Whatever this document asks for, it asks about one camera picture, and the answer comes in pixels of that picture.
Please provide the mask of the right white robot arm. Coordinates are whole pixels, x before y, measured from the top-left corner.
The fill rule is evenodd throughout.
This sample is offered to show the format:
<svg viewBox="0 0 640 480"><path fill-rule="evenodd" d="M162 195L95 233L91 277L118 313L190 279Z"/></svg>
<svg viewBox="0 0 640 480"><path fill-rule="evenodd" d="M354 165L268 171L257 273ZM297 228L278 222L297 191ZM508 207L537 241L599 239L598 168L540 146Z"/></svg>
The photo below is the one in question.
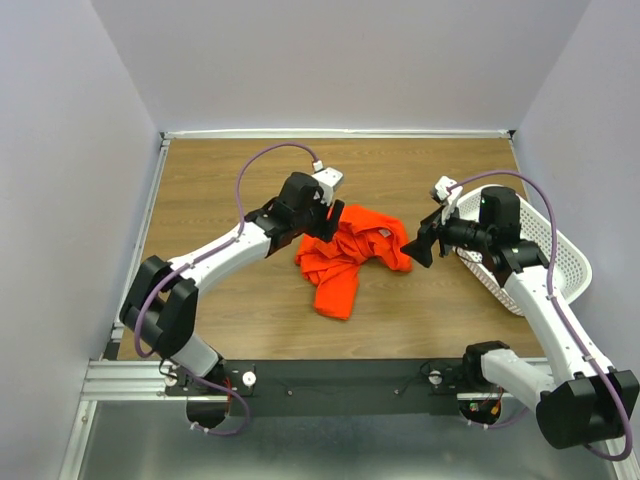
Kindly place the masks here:
<svg viewBox="0 0 640 480"><path fill-rule="evenodd" d="M553 259L572 259L588 273L586 259L509 187L486 185L465 194L442 177L431 195L438 209L402 252L430 267L434 244L440 256L459 251L476 277L526 318L551 369L543 373L500 341L484 342L467 347L462 384L474 392L490 385L506 390L534 413L556 449L627 436L639 382L594 346L567 302L575 295L567 275L553 284Z"/></svg>

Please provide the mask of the orange t shirt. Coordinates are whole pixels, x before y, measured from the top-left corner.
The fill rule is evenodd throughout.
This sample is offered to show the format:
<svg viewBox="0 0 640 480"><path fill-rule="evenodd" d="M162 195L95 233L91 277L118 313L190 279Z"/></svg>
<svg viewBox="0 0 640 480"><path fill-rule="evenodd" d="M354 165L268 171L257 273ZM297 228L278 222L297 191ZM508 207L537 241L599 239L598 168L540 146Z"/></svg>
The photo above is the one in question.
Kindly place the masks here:
<svg viewBox="0 0 640 480"><path fill-rule="evenodd" d="M348 320L355 305L361 266L376 259L393 272L411 272L412 260L401 252L408 242L400 219L361 205L344 208L331 241L325 243L305 235L294 263L301 276L315 286L314 310L325 317Z"/></svg>

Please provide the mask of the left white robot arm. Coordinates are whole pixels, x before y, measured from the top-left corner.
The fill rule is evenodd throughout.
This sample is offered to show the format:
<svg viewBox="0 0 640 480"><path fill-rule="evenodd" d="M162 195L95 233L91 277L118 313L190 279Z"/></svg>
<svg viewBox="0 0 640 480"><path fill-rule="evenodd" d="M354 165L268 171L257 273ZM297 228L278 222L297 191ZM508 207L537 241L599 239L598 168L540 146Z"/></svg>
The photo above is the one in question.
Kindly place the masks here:
<svg viewBox="0 0 640 480"><path fill-rule="evenodd" d="M303 234L330 241L344 209L335 198L343 181L344 174L330 167L312 175L294 172L276 197L227 234L169 261L147 258L125 297L120 321L152 353L188 370L187 382L197 393L214 393L221 385L223 356L195 333L198 301L226 277Z"/></svg>

